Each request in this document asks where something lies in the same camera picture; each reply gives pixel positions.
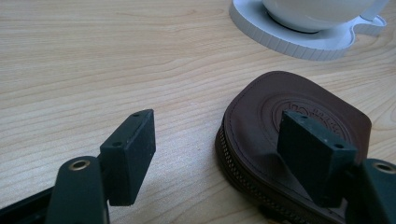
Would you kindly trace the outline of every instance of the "metal grommet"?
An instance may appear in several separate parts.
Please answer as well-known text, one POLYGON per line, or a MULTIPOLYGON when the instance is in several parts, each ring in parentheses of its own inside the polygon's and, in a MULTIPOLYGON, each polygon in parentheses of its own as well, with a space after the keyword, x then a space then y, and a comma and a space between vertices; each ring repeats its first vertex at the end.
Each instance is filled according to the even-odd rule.
POLYGON ((390 175, 396 175, 396 169, 392 166, 389 166, 383 162, 376 162, 373 164, 374 168, 377 169, 380 172, 390 174, 390 175))
POLYGON ((81 160, 81 161, 75 161, 69 165, 69 170, 71 171, 79 171, 87 168, 90 165, 90 161, 86 160, 81 160))

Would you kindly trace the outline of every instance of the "white cup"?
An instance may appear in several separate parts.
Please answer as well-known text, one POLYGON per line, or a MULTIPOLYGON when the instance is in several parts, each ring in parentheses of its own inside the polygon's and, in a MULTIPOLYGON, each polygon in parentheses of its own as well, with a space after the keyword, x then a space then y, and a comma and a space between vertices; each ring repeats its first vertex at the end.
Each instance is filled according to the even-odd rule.
POLYGON ((262 0, 270 16, 280 24, 315 33, 351 21, 375 0, 262 0))

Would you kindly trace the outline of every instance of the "white saucer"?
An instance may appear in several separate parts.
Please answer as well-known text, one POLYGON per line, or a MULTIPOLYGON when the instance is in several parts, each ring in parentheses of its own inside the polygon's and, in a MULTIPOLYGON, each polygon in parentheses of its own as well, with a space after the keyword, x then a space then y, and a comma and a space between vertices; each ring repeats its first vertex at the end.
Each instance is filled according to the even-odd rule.
POLYGON ((357 17, 329 30, 304 34, 271 19, 262 0, 233 0, 230 16, 243 33, 268 49, 313 61, 341 58, 355 42, 355 33, 378 35, 387 25, 379 16, 373 21, 357 17))

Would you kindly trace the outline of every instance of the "rectangular plastic tab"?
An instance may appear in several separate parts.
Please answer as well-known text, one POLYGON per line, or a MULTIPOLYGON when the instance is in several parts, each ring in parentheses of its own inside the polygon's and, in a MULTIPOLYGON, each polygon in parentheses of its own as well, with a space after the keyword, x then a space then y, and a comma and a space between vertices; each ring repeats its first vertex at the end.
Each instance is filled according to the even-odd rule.
POLYGON ((354 164, 356 148, 316 120, 284 111, 277 151, 315 204, 340 205, 340 178, 354 164))
POLYGON ((155 152, 153 110, 132 114, 100 146, 100 151, 110 205, 133 204, 155 152))

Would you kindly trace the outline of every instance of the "screw hole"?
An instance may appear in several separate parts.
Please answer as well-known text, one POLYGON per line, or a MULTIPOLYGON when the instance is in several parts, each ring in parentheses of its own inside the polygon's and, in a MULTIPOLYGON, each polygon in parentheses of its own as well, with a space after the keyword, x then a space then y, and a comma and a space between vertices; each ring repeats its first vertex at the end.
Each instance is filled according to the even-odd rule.
POLYGON ((338 143, 337 143, 337 144, 334 144, 334 146, 335 146, 335 147, 337 147, 337 148, 340 148, 340 149, 344 148, 344 146, 343 146, 343 145, 341 145, 341 144, 338 144, 338 143))
POLYGON ((391 167, 391 166, 389 166, 389 165, 387 165, 387 164, 385 164, 385 163, 376 162, 376 163, 374 163, 374 167, 377 170, 379 170, 379 171, 381 171, 383 173, 387 173, 387 174, 390 174, 390 175, 395 175, 396 174, 396 169, 391 167))
POLYGON ((87 168, 90 165, 89 161, 75 161, 70 164, 69 170, 79 171, 87 168))
POLYGON ((113 145, 111 145, 111 146, 113 146, 113 147, 120 147, 122 145, 122 142, 115 142, 115 143, 113 143, 113 145))

